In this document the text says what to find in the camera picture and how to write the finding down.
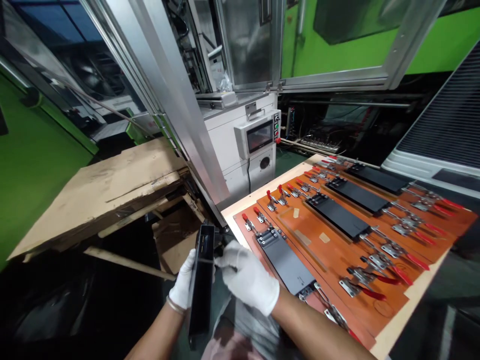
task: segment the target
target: metal grille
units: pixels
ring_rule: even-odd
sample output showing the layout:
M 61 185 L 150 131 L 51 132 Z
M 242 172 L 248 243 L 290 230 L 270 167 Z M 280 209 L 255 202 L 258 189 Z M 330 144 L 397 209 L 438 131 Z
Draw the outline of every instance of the metal grille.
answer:
M 428 104 L 397 149 L 480 168 L 480 42 Z

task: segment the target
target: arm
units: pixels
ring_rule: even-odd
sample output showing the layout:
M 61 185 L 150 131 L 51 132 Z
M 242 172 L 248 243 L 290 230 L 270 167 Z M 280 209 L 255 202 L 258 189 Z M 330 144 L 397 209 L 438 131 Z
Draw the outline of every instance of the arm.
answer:
M 153 324 L 138 340 L 125 359 L 169 359 L 172 347 L 182 328 L 184 317 L 183 314 L 176 312 L 166 302 Z
M 188 306 L 195 255 L 195 249 L 190 250 L 178 272 L 175 285 L 170 290 L 169 299 L 161 308 L 153 324 L 130 350 L 125 360 L 170 358 Z
M 375 360 L 346 331 L 281 287 L 238 242 L 228 244 L 215 264 L 232 294 L 263 315 L 272 315 L 307 359 Z
M 362 359 L 375 357 L 345 330 L 313 307 L 280 288 L 271 316 L 307 359 Z

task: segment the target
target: glass door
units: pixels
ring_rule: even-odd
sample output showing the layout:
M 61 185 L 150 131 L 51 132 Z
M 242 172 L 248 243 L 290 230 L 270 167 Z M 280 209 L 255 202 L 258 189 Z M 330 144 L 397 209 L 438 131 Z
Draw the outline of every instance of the glass door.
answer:
M 275 0 L 216 0 L 224 58 L 234 91 L 265 90 L 273 79 Z
M 233 89 L 394 89 L 445 2 L 216 0 Z
M 445 0 L 286 0 L 284 91 L 395 88 Z

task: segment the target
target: bracelet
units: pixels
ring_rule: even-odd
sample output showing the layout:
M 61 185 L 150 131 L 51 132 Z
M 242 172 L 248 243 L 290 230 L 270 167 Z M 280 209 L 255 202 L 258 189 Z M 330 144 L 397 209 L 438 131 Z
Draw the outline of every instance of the bracelet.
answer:
M 180 306 L 178 306 L 177 304 L 175 304 L 172 300 L 170 300 L 170 297 L 167 295 L 166 296 L 166 302 L 168 303 L 168 305 L 170 305 L 170 307 L 175 310 L 177 313 L 179 313 L 180 315 L 184 315 L 185 314 L 185 310 L 182 309 Z

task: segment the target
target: gloved hand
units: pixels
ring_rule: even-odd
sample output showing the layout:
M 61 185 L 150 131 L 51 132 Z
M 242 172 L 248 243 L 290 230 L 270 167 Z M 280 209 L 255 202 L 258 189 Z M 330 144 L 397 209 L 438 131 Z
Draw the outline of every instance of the gloved hand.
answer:
M 215 259 L 215 265 L 221 268 L 223 282 L 234 296 L 265 316 L 272 313 L 279 299 L 280 284 L 253 252 L 232 241 L 223 256 Z
M 192 278 L 192 268 L 194 267 L 196 253 L 195 249 L 190 250 L 185 262 L 178 271 L 175 285 L 168 294 L 170 300 L 183 310 L 187 309 L 189 302 L 190 279 Z

